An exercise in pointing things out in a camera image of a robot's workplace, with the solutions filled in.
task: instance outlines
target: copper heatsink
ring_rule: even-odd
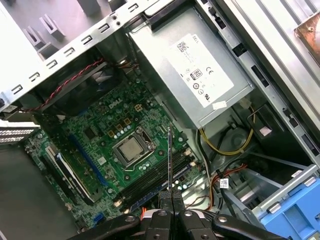
[[[295,33],[320,65],[320,11],[300,24]]]

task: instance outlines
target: sata port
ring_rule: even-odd
[[[93,218],[93,221],[95,223],[94,225],[98,226],[106,221],[106,217],[102,212],[100,212]]]

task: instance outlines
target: yellow wire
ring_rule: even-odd
[[[253,114],[253,123],[256,122],[256,115]],[[208,139],[208,137],[205,134],[205,131],[203,129],[200,129],[200,134],[202,135],[204,141],[213,149],[215,150],[217,153],[222,154],[222,155],[227,155],[227,156],[234,156],[237,155],[239,153],[242,153],[243,150],[249,145],[252,136],[254,135],[254,130],[251,129],[249,132],[249,135],[247,137],[247,139],[245,140],[244,144],[242,145],[242,147],[240,147],[238,150],[235,151],[221,151],[219,149],[217,149],[215,146],[213,146],[213,144],[210,142],[210,140]]]

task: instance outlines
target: green motherboard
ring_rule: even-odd
[[[168,127],[175,188],[183,191],[202,175],[186,137],[133,73],[78,116],[34,117],[42,130],[24,148],[80,229],[101,218],[139,214],[166,188]]]

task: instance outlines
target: cpu socket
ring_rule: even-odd
[[[122,165],[127,168],[148,157],[155,148],[145,130],[138,126],[132,134],[113,146],[113,151]]]

